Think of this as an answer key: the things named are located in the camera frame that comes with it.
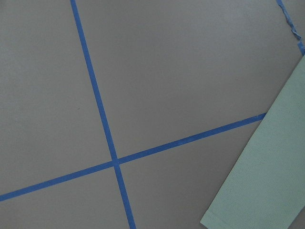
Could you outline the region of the olive green t-shirt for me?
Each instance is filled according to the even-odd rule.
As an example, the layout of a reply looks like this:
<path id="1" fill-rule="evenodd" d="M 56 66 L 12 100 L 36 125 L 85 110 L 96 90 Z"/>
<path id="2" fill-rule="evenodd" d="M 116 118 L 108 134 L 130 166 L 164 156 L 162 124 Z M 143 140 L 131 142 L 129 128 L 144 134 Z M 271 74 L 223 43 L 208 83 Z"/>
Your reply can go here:
<path id="1" fill-rule="evenodd" d="M 305 205 L 301 60 L 203 215 L 209 229 L 286 229 Z"/>

